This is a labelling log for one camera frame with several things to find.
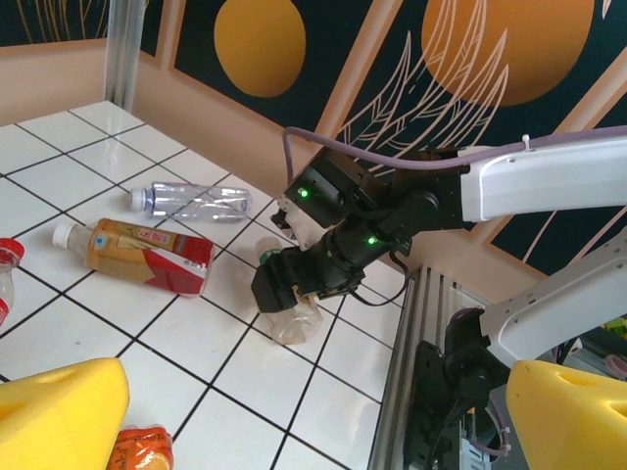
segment clear plastic bottle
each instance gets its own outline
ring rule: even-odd
[[[282,247],[277,238],[264,237],[257,242],[257,254],[261,264]],[[262,313],[269,325],[272,339],[280,345],[299,345],[311,339],[322,324],[322,315],[311,297],[296,296],[293,308],[277,313]]]
[[[24,246],[12,238],[0,238],[0,325],[13,307],[15,290],[12,271],[24,256]]]
[[[253,198],[246,189],[154,182],[130,191],[130,208],[157,218],[238,222],[250,213]]]

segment leaf drawing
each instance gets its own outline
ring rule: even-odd
[[[507,30],[479,64],[488,0],[475,0],[461,47],[454,48],[453,28],[460,27],[458,1],[441,3],[433,33],[417,60],[411,56],[412,40],[420,34],[408,31],[386,85],[344,124],[340,140],[400,157],[413,149],[473,145],[481,138],[506,90],[508,66],[502,58]],[[379,175],[391,171],[364,165]]]
[[[609,10],[609,5],[611,5],[611,0],[603,0],[603,11],[601,16],[605,19],[605,15],[607,15],[607,10]]]

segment tile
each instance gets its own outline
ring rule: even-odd
[[[3,237],[13,237],[59,213],[7,179],[0,180],[0,199],[11,203],[10,211],[0,211],[0,233]]]
[[[130,191],[133,188],[149,188],[155,181],[161,181],[166,183],[183,183],[184,181],[178,176],[170,173],[166,169],[160,166],[153,166],[152,168],[139,173],[137,176],[126,180],[121,184],[121,187]]]
[[[72,112],[110,135],[142,124],[142,121],[110,101],[74,108]]]
[[[206,386],[137,343],[120,360],[130,391],[123,425],[161,424],[174,433]]]
[[[317,369],[292,433],[353,470],[365,470],[378,414],[378,403]]]
[[[259,258],[257,255],[257,249],[255,248],[257,242],[264,237],[276,237],[267,228],[262,227],[256,222],[251,223],[241,235],[228,246],[228,250],[234,255],[240,257],[244,261],[253,266],[259,266]],[[281,246],[284,248],[292,247],[293,245],[283,238],[276,237]]]
[[[374,304],[385,302],[383,297],[367,289],[358,289],[358,294]],[[398,305],[369,306],[347,296],[340,310],[340,316],[390,348],[394,348],[394,340],[401,318],[401,308]]]
[[[11,124],[0,127],[0,155],[0,173],[8,173],[59,155],[59,151]]]
[[[18,171],[11,179],[63,210],[113,186],[65,156]]]
[[[20,126],[64,152],[107,137],[93,125],[65,111],[27,120]]]
[[[155,162],[165,160],[185,148],[150,125],[142,125],[116,138]]]
[[[251,208],[250,217],[255,217],[260,213],[265,206],[272,200],[272,198],[265,192],[257,189],[255,186],[248,184],[243,179],[230,174],[223,181],[220,182],[220,186],[230,186],[231,188],[247,189],[253,197],[253,206]]]
[[[130,210],[129,195],[122,189],[113,187],[86,203],[76,206],[69,213],[88,226],[95,226],[101,218],[112,218],[122,222],[154,227],[162,220],[152,218],[146,212]]]
[[[95,272],[72,287],[68,296],[134,336],[164,309],[175,294]]]
[[[245,330],[246,325],[204,299],[180,297],[141,340],[211,381]]]
[[[84,258],[70,250],[52,244],[52,232],[60,223],[75,223],[66,215],[60,215],[18,238],[24,245],[25,255],[21,266],[60,290],[87,274],[90,269]]]
[[[202,186],[213,186],[228,174],[225,169],[191,150],[178,154],[162,165],[187,181]]]
[[[287,428],[313,368],[312,364],[251,330],[226,363],[215,385]]]
[[[0,371],[18,379],[114,356],[129,341],[88,311],[59,298],[0,340]]]
[[[228,245],[252,220],[249,218],[235,223],[185,222],[185,226],[198,232],[221,247]]]
[[[116,139],[96,142],[71,152],[70,156],[116,182],[127,179],[148,166],[154,165],[152,161],[142,157]]]
[[[311,362],[315,362],[317,357],[320,355],[322,345],[329,334],[329,328],[333,322],[333,315],[329,312],[321,309],[320,314],[322,315],[322,324],[320,325],[319,330],[315,332],[315,335],[301,345],[288,346],[290,350],[300,354],[302,357],[306,357]],[[259,315],[253,326],[262,333],[270,336],[270,324],[265,314]]]
[[[209,391],[174,443],[176,468],[265,470],[283,433],[216,391]]]
[[[55,291],[19,269],[13,270],[13,285],[15,288],[13,308],[0,326],[0,334],[22,321],[57,295]]]
[[[328,458],[289,437],[283,445],[274,470],[340,470]]]
[[[326,308],[327,310],[329,310],[331,313],[335,314],[337,313],[337,310],[340,309],[340,305],[342,304],[342,301],[344,300],[345,297],[348,296],[335,296],[335,297],[329,297],[328,299],[318,299],[316,302],[318,303],[319,306],[323,306],[324,308]]]
[[[353,326],[337,321],[324,348],[320,367],[381,401],[392,350]]]
[[[250,323],[259,311],[251,283],[255,269],[224,252],[212,265],[203,297]]]
[[[363,272],[365,273],[365,278],[362,281],[363,285],[368,286],[374,292],[381,294],[387,299],[396,296],[405,281],[405,276],[402,272],[379,260],[371,263]],[[398,297],[395,302],[402,304],[403,295]]]

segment white tile floor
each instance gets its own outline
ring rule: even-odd
[[[110,103],[0,127],[0,156],[0,198],[11,202],[0,236],[25,246],[16,305],[0,328],[0,380],[118,356],[131,394],[125,424],[164,424],[178,469],[366,468],[397,305],[323,301],[315,338],[272,343],[250,291],[255,242],[276,230],[270,197]],[[126,209],[132,187],[192,179],[247,187],[253,219],[185,226]],[[52,246],[59,222],[103,216],[214,240],[203,297],[91,272]],[[380,295],[360,292],[379,301],[402,281],[376,263],[365,284]]]

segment plastic bottle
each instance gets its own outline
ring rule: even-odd
[[[210,240],[108,218],[93,229],[59,224],[52,243],[92,269],[184,296],[203,292],[214,257]]]
[[[249,214],[253,198],[245,189],[155,182],[130,190],[130,208],[157,218],[238,222]]]
[[[0,325],[13,308],[15,290],[12,271],[24,256],[24,246],[12,238],[0,238]]]
[[[264,237],[257,242],[257,254],[261,264],[268,257],[281,251],[278,239]],[[281,345],[299,345],[311,339],[322,324],[322,315],[311,297],[296,296],[293,308],[277,313],[262,313],[269,325],[270,336]]]

